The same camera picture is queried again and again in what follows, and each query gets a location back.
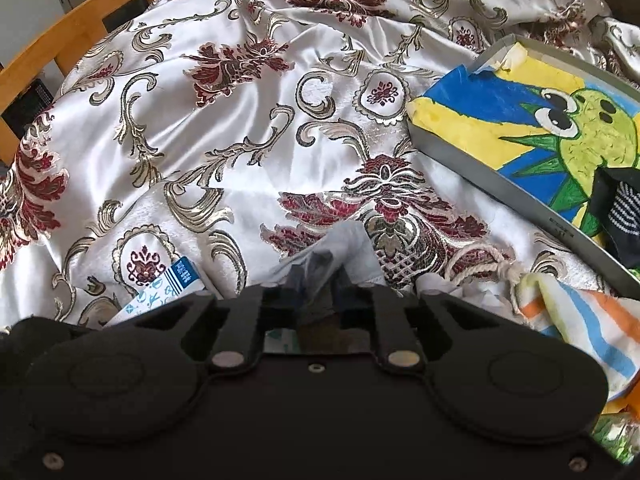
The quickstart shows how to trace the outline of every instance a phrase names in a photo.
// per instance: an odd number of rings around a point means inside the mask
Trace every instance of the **bedspread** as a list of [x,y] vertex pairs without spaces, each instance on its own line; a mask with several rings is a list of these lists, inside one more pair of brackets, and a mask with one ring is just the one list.
[[640,30],[608,15],[603,0],[156,0],[79,61],[0,180],[0,327],[99,327],[180,256],[230,297],[342,219],[364,223],[396,288],[482,239],[606,290],[416,152],[404,105],[510,32],[632,84]]

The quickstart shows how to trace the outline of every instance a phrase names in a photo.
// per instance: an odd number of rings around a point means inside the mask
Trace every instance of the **cartoon painting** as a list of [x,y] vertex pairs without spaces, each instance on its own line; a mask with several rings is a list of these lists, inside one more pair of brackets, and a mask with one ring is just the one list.
[[408,110],[591,237],[596,168],[639,167],[640,104],[532,57],[508,72],[459,67]]

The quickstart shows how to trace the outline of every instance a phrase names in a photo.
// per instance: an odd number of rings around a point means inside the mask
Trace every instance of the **blue label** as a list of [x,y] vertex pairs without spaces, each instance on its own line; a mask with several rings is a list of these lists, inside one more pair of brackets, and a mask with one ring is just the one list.
[[198,273],[193,269],[186,256],[181,257],[171,268],[183,289],[199,278]]

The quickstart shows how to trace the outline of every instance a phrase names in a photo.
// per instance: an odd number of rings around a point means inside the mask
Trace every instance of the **silver screw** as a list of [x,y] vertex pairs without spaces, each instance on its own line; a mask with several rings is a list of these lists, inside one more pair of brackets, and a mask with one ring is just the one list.
[[321,374],[325,370],[326,368],[324,365],[321,365],[320,363],[313,363],[312,365],[309,365],[309,371],[313,374]]
[[65,461],[58,453],[47,453],[42,457],[42,463],[52,471],[60,471],[65,466]]
[[219,368],[236,368],[244,363],[244,356],[240,352],[218,352],[213,356],[211,362]]
[[574,456],[569,460],[569,469],[574,473],[584,473],[587,471],[588,466],[589,462],[587,462],[587,459],[581,456]]
[[389,361],[389,364],[399,368],[411,368],[420,362],[420,356],[410,350],[397,350],[395,352],[391,352],[389,357],[386,359]]

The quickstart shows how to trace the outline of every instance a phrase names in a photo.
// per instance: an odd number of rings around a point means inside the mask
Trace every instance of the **orange wooden rail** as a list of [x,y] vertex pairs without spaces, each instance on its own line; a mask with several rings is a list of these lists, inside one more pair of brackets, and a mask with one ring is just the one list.
[[[36,38],[0,72],[0,113],[27,88],[47,63],[55,60],[67,75],[95,43],[107,35],[102,19],[131,0],[87,0]],[[0,118],[0,160],[14,160],[18,139]]]

